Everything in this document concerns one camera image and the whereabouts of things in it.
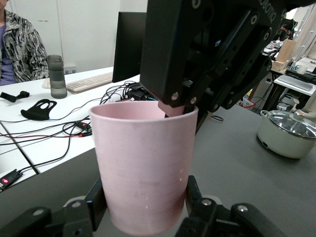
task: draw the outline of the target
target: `white pot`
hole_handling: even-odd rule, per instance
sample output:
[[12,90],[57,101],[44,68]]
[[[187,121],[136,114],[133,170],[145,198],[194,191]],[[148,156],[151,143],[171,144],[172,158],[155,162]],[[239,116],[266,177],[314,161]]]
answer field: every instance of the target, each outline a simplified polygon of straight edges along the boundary
[[316,124],[289,112],[260,112],[258,138],[263,146],[288,158],[302,158],[316,145]]

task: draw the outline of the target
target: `computer monitor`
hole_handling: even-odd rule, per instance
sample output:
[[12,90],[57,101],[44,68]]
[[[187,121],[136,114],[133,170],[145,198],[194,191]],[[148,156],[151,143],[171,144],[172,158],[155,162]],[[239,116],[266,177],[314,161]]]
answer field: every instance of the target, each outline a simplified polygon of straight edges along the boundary
[[140,74],[145,12],[119,12],[112,82]]

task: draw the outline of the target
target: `water bottle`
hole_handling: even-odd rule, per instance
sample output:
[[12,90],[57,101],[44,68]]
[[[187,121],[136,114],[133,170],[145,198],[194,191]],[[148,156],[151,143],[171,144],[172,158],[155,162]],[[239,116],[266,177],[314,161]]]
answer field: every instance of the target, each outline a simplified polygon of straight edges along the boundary
[[56,99],[67,97],[63,59],[59,55],[49,55],[47,57],[47,64],[51,96]]

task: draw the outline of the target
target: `plastic cup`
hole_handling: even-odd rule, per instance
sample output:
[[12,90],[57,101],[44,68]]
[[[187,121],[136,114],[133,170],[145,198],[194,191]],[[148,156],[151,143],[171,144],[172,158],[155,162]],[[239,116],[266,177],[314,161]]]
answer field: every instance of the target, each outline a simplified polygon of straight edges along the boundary
[[297,73],[304,75],[304,74],[306,73],[307,69],[308,69],[307,66],[301,65],[301,66],[298,68]]
[[164,118],[157,101],[115,102],[90,111],[113,224],[135,236],[165,232],[183,211],[198,109]]

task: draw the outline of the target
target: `wooden box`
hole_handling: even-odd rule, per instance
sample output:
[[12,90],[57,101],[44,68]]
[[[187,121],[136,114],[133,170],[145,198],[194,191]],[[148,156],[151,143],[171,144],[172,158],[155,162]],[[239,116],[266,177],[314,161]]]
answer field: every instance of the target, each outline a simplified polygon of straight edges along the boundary
[[276,57],[276,60],[279,62],[286,62],[291,56],[291,53],[295,45],[296,45],[296,41],[286,39],[280,49],[280,52],[278,53]]
[[283,70],[283,69],[287,66],[288,63],[289,63],[288,60],[287,60],[286,62],[275,61],[275,62],[272,64],[271,70],[276,71],[276,72],[281,71],[281,70]]

